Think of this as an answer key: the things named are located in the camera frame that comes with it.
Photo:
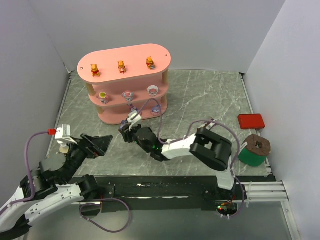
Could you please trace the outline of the pink cloud toy blue bows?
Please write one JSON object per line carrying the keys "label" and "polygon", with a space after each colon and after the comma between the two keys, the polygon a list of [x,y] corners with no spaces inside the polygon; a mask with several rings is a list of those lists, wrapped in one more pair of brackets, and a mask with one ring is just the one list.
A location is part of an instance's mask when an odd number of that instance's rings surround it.
{"label": "pink cloud toy blue bows", "polygon": [[131,102],[134,99],[134,93],[132,91],[124,91],[122,93],[122,97],[127,101],[127,102]]}

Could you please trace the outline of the pink cup toy yellow top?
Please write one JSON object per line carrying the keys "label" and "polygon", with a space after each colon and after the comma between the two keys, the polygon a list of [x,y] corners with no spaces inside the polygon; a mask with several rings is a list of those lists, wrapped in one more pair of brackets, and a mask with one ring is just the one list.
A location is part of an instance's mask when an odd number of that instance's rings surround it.
{"label": "pink cup toy yellow top", "polygon": [[97,98],[104,105],[106,105],[109,102],[109,96],[105,92],[100,92]]}

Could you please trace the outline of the pink white frilly toy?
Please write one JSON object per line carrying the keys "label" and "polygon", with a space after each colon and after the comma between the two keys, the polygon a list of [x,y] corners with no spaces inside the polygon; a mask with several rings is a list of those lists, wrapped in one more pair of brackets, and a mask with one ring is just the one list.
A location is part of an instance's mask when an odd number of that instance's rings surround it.
{"label": "pink white frilly toy", "polygon": [[151,97],[155,97],[158,93],[159,93],[159,88],[156,85],[150,85],[147,88],[147,93],[151,96]]}

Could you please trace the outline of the orange bear toy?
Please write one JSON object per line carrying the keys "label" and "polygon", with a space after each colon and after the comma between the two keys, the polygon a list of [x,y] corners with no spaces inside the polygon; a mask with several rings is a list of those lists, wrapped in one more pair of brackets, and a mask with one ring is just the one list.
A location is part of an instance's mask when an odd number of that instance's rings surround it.
{"label": "orange bear toy", "polygon": [[118,63],[118,71],[120,74],[124,74],[126,72],[126,66],[124,64],[124,61],[120,60]]}
{"label": "orange bear toy", "polygon": [[99,77],[101,75],[97,64],[91,64],[91,74],[93,77]]}
{"label": "orange bear toy", "polygon": [[152,59],[151,56],[147,57],[147,59],[146,59],[146,65],[147,65],[147,68],[148,68],[149,70],[153,70],[153,69],[156,68],[155,63],[154,63],[154,61],[153,61],[153,59]]}

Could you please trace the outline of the small purple bunny toy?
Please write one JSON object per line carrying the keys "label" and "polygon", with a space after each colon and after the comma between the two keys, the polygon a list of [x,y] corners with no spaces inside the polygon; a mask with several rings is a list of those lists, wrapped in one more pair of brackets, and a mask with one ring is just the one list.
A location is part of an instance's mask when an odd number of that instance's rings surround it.
{"label": "small purple bunny toy", "polygon": [[124,126],[126,126],[128,124],[128,121],[125,119],[125,120],[122,120],[121,121],[121,124],[120,124],[120,129],[122,129]]}

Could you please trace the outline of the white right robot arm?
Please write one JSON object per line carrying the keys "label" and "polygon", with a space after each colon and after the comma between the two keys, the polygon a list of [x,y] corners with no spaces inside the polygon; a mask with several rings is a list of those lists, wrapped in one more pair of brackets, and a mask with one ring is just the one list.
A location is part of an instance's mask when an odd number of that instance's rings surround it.
{"label": "white right robot arm", "polygon": [[158,162],[170,161],[179,157],[194,156],[210,169],[216,171],[217,186],[232,190],[235,179],[231,173],[232,143],[205,127],[197,132],[176,140],[159,139],[149,127],[130,123],[119,128],[126,143],[136,143],[151,158]]}

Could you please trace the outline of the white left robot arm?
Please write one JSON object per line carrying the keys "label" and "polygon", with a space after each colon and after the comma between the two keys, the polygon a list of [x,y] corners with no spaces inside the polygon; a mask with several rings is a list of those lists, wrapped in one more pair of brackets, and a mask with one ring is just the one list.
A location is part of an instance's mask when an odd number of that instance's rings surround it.
{"label": "white left robot arm", "polygon": [[112,135],[80,138],[56,134],[65,153],[58,152],[40,161],[20,182],[14,195],[0,209],[0,238],[14,240],[29,232],[42,218],[72,203],[94,199],[99,191],[94,176],[85,175],[70,184],[86,159],[103,157]]}

